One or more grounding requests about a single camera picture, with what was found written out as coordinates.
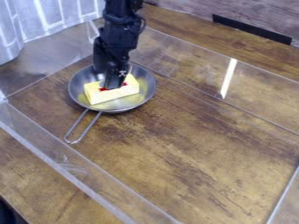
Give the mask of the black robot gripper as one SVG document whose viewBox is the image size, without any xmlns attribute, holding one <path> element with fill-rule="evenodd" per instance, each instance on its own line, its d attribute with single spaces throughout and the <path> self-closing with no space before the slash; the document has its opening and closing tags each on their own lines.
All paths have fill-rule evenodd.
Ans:
<svg viewBox="0 0 299 224">
<path fill-rule="evenodd" d="M 120 88 L 129 70 L 129 52 L 136 49 L 139 35 L 145 29 L 145 19 L 131 10 L 117 16 L 104 11 L 104 26 L 93 42 L 93 70 L 104 74 L 104 88 Z"/>
</svg>

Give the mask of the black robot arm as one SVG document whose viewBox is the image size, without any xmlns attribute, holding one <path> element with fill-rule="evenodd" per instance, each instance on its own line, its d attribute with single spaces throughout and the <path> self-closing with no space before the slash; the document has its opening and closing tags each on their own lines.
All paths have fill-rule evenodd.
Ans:
<svg viewBox="0 0 299 224">
<path fill-rule="evenodd" d="M 129 71 L 129 52 L 136 49 L 145 19 L 136 13 L 143 0 L 105 0 L 104 26 L 93 42 L 93 71 L 104 74 L 105 89 L 120 88 Z"/>
</svg>

